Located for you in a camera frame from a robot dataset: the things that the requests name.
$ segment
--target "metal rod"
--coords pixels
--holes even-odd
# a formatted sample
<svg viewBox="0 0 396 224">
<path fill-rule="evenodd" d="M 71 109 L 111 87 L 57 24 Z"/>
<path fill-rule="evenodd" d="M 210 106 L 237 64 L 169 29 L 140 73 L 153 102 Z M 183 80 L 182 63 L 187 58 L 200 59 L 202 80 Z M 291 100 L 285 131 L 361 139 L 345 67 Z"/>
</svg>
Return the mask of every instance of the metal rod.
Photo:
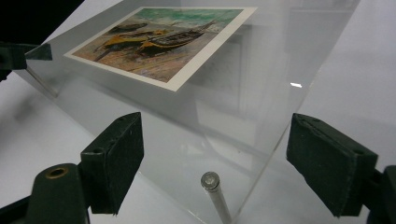
<svg viewBox="0 0 396 224">
<path fill-rule="evenodd" d="M 201 178 L 201 185 L 210 196 L 223 224 L 230 224 L 231 216 L 221 192 L 219 175 L 215 172 L 205 173 Z"/>
</svg>

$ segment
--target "white border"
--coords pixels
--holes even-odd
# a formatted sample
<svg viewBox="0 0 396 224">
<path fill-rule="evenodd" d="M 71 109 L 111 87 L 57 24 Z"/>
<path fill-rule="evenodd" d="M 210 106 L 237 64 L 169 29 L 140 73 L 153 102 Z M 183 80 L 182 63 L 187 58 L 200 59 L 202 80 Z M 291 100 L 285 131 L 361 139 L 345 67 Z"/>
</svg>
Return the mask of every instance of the white border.
<svg viewBox="0 0 396 224">
<path fill-rule="evenodd" d="M 167 83 L 155 80 L 150 77 L 139 76 L 135 73 L 127 72 L 118 68 L 114 68 L 101 63 L 96 63 L 73 55 L 73 53 L 77 50 L 91 43 L 94 39 L 105 34 L 111 28 L 132 17 L 134 14 L 144 8 L 243 9 L 243 11 L 237 17 L 235 17 L 226 27 L 224 27 L 220 33 L 218 33 L 203 49 L 201 49 L 188 63 L 186 63 Z M 200 68 L 204 64 L 204 62 L 209 59 L 209 57 L 213 53 L 215 53 L 216 50 L 245 22 L 245 20 L 247 20 L 251 16 L 251 14 L 253 14 L 256 9 L 256 7 L 140 7 L 137 10 L 126 15 L 122 19 L 114 22 L 97 35 L 94 35 L 93 37 L 84 41 L 75 48 L 69 50 L 64 56 L 96 67 L 100 67 L 110 72 L 114 72 L 158 87 L 162 87 L 169 91 L 177 91 L 198 70 L 198 68 Z"/>
</svg>

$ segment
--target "printed painting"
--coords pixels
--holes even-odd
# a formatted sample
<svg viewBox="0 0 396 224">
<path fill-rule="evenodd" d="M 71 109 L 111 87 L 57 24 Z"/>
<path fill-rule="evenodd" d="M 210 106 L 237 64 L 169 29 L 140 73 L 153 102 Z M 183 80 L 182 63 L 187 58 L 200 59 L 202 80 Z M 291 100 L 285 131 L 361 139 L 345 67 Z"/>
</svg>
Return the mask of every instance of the printed painting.
<svg viewBox="0 0 396 224">
<path fill-rule="evenodd" d="M 177 91 L 255 9 L 141 7 L 65 56 Z"/>
</svg>

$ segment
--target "painted boat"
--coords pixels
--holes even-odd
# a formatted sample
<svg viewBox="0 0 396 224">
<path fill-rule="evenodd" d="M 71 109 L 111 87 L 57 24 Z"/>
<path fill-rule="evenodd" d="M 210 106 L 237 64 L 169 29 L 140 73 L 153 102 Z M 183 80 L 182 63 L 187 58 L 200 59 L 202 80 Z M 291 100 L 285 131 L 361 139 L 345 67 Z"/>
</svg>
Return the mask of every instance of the painted boat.
<svg viewBox="0 0 396 224">
<path fill-rule="evenodd" d="M 139 28 L 147 26 L 147 23 L 135 23 L 135 24 L 128 24 L 128 25 L 118 25 L 113 27 L 111 30 L 109 30 L 107 33 L 110 35 L 114 34 L 120 34 L 120 33 L 126 33 L 126 32 L 132 32 L 136 31 Z"/>
<path fill-rule="evenodd" d="M 142 42 L 147 41 L 151 37 L 166 35 L 172 31 L 173 30 L 156 30 L 156 31 L 137 32 L 131 34 L 124 34 L 124 35 L 114 35 L 109 40 L 107 40 L 107 42 L 105 42 L 103 45 L 99 46 L 97 49 L 93 51 L 96 52 L 98 50 L 103 50 L 103 49 L 106 50 L 101 55 L 96 57 L 94 61 L 98 62 L 112 51 L 137 47 L 140 46 Z"/>
<path fill-rule="evenodd" d="M 207 28 L 209 28 L 214 21 L 207 24 L 194 27 L 187 31 L 181 31 L 172 35 L 161 36 L 157 38 L 150 38 L 137 49 L 136 54 L 143 56 L 154 56 L 156 54 L 164 53 L 172 49 L 178 49 L 203 35 Z"/>
</svg>

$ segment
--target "clear acrylic sheet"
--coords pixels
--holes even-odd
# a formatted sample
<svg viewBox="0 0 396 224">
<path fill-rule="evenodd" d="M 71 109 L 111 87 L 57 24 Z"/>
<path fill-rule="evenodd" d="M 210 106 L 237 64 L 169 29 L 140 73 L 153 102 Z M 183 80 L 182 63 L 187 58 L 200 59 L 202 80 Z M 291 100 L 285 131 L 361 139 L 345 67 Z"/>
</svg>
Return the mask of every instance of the clear acrylic sheet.
<svg viewBox="0 0 396 224">
<path fill-rule="evenodd" d="M 90 133 L 142 112 L 141 173 L 203 223 L 221 223 L 200 179 L 220 176 L 235 219 L 359 1 L 123 1 L 49 41 L 53 61 L 29 66 Z M 176 92 L 64 57 L 139 7 L 257 7 Z"/>
</svg>

